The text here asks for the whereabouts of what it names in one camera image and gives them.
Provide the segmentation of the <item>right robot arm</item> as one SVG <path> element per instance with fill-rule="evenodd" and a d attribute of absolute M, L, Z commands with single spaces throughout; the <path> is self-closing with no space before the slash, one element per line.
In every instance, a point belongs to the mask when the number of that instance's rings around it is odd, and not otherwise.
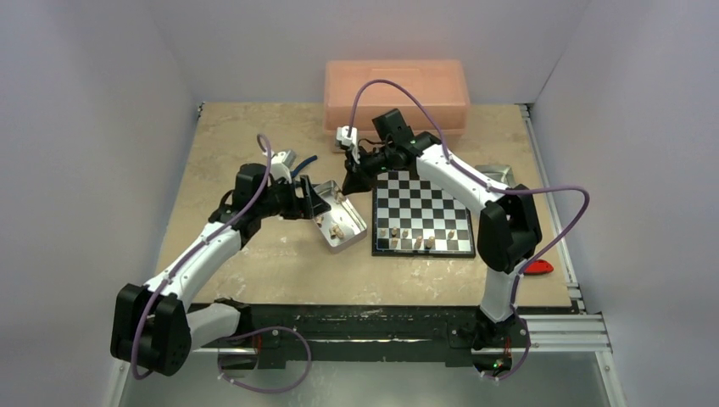
<path fill-rule="evenodd" d="M 504 341 L 518 321 L 515 302 L 521 275 L 543 238 L 527 188 L 493 183 L 450 152 L 441 137 L 427 131 L 415 134 L 398 109 L 372 122 L 380 143 L 371 151 L 361 147 L 355 128 L 346 125 L 336 130 L 335 144 L 345 153 L 342 192 L 368 192 L 380 174 L 408 170 L 475 213 L 475 248 L 487 275 L 471 343 L 480 349 Z"/>

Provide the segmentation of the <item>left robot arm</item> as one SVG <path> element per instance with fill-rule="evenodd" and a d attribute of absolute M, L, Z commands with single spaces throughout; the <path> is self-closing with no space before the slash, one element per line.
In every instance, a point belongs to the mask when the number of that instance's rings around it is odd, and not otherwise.
<path fill-rule="evenodd" d="M 307 176 L 273 176 L 265 164 L 244 164 L 234 187 L 211 213 L 199 236 L 165 270 L 142 285 L 126 284 L 117 294 L 110 354 L 133 369 L 176 374 L 191 351 L 224 339 L 248 343 L 253 324 L 246 305 L 220 299 L 191 311 L 211 276 L 238 254 L 270 217 L 313 220 L 330 211 Z"/>

